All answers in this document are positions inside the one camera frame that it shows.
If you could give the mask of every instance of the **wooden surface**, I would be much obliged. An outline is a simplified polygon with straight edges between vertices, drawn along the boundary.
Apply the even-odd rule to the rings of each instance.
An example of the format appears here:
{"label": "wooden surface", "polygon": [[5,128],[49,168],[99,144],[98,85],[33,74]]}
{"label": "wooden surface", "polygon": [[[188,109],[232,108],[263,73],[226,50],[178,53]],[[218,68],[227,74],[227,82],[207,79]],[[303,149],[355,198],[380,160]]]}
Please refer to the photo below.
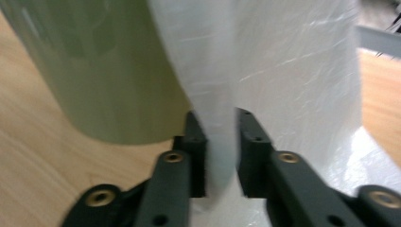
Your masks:
{"label": "wooden surface", "polygon": [[[400,165],[400,64],[361,59],[364,123]],[[168,147],[116,146],[78,132],[0,17],[0,226],[58,226],[80,192],[140,183]]]}

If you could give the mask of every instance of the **brass screw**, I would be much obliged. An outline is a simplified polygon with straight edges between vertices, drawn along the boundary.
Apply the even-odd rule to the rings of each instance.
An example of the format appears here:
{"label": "brass screw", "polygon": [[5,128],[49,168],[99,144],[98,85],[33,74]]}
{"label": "brass screw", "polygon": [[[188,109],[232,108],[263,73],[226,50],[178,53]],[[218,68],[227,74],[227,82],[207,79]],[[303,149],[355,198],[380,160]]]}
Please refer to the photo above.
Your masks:
{"label": "brass screw", "polygon": [[401,208],[401,200],[396,196],[384,192],[384,191],[373,191],[369,193],[369,197],[377,202],[378,204],[385,206],[391,209],[400,209]]}
{"label": "brass screw", "polygon": [[298,163],[300,159],[292,153],[281,153],[278,158],[285,163]]}
{"label": "brass screw", "polygon": [[179,163],[183,160],[183,156],[179,153],[172,152],[165,155],[165,162],[167,163]]}
{"label": "brass screw", "polygon": [[104,206],[109,204],[115,199],[115,194],[111,190],[98,190],[92,192],[86,198],[86,205],[92,207]]}

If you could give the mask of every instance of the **wooden table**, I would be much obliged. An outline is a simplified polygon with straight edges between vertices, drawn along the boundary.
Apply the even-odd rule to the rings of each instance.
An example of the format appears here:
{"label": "wooden table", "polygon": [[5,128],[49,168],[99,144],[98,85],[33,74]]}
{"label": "wooden table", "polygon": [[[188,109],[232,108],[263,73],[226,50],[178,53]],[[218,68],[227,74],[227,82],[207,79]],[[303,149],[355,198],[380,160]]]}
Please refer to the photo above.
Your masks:
{"label": "wooden table", "polygon": [[[364,122],[401,164],[400,64],[361,60]],[[168,148],[111,145],[77,131],[0,16],[0,226],[58,226],[80,192],[98,183],[126,190]]]}

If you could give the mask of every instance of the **crumpled plastic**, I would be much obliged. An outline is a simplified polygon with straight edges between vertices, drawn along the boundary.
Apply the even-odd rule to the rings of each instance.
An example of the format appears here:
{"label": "crumpled plastic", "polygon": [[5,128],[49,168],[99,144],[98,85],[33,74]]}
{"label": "crumpled plastic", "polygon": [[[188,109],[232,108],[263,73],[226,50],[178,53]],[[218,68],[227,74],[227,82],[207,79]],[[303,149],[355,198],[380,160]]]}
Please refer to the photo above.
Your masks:
{"label": "crumpled plastic", "polygon": [[401,192],[401,172],[361,127],[356,1],[150,0],[164,47],[210,141],[209,198],[193,226],[269,226],[235,175],[235,107],[331,186]]}

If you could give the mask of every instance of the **green container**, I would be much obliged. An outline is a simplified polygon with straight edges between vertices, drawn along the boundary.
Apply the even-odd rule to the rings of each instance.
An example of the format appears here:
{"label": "green container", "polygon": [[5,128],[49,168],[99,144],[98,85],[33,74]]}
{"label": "green container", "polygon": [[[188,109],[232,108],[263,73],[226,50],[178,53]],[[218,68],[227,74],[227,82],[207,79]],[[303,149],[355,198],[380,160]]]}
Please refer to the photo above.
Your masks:
{"label": "green container", "polygon": [[119,144],[180,133],[189,110],[145,0],[0,0],[70,121]]}

